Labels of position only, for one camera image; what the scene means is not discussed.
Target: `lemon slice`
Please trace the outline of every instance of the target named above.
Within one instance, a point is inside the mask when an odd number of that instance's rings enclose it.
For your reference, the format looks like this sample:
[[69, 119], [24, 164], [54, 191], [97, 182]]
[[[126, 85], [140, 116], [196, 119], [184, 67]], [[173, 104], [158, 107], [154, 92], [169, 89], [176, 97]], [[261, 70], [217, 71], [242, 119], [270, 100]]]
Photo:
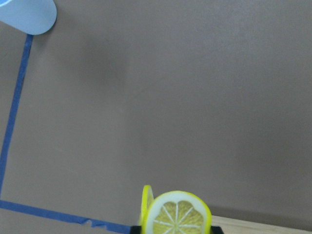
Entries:
[[141, 202], [141, 215], [138, 224], [142, 226], [145, 215], [151, 203], [154, 200], [154, 195], [152, 187], [150, 185], [145, 185], [142, 192], [142, 202]]
[[172, 191], [157, 197], [142, 224], [143, 234], [209, 234], [211, 212], [194, 194]]

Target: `lemon segment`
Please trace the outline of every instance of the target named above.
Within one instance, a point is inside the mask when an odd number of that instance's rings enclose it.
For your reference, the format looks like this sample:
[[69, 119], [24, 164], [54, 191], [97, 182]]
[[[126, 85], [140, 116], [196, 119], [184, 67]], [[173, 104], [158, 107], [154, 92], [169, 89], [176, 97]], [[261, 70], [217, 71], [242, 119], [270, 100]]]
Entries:
[[209, 234], [211, 212], [194, 194], [173, 191], [157, 197], [144, 217], [143, 234]]
[[142, 192], [142, 202], [141, 202], [141, 214], [139, 218], [139, 226], [142, 226], [145, 215], [151, 203], [154, 200], [154, 195], [152, 187], [150, 185], [145, 185]]

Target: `light blue cup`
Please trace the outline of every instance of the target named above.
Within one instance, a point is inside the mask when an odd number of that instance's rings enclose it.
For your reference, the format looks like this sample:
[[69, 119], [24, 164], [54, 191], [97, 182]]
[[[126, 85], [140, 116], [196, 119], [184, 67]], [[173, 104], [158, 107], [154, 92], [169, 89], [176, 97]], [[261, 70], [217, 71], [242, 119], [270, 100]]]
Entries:
[[48, 31], [56, 17], [53, 0], [0, 0], [0, 21], [31, 35]]

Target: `blue tape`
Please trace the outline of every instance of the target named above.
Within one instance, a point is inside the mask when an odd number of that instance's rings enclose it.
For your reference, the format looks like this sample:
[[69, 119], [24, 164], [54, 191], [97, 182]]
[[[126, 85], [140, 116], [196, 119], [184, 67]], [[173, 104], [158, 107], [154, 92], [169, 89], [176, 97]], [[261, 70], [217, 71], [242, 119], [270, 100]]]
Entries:
[[106, 228], [106, 230], [112, 231], [115, 233], [128, 234], [131, 228], [130, 226], [125, 226], [121, 224], [40, 209], [36, 207], [21, 205], [21, 204], [3, 201], [3, 200], [0, 200], [0, 208], [15, 211], [15, 212], [20, 212], [20, 213], [24, 213], [28, 215], [35, 215], [38, 217], [54, 219], [54, 220], [67, 222], [67, 223], [76, 223], [80, 225], [90, 223], [92, 228], [96, 228], [96, 227]]
[[32, 41], [33, 41], [33, 35], [27, 34], [25, 45], [24, 45], [23, 55], [22, 55], [21, 61], [20, 61], [18, 79], [16, 81], [13, 100], [12, 100], [12, 104], [11, 104], [9, 120], [8, 120], [7, 125], [6, 125], [6, 131], [5, 131], [2, 150], [1, 150], [1, 156], [0, 156], [0, 195], [1, 195], [1, 191], [2, 191], [5, 166], [6, 166], [6, 161], [8, 158], [10, 142], [11, 142], [12, 133], [13, 133], [14, 124], [15, 124], [15, 118], [16, 118], [16, 114], [18, 112], [18, 107], [19, 107], [19, 103], [20, 103], [20, 94], [21, 94], [21, 90], [23, 87], [24, 77], [26, 74], [26, 69], [27, 69], [27, 64], [28, 64], [28, 59], [29, 59]]

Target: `plastic cup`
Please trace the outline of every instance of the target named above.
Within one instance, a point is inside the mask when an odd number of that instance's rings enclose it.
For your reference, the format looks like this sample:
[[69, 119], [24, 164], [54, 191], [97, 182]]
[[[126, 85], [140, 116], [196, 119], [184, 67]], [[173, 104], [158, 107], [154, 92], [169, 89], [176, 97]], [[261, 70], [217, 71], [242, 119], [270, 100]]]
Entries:
[[0, 21], [27, 34], [45, 33], [56, 17], [53, 0], [0, 0]]

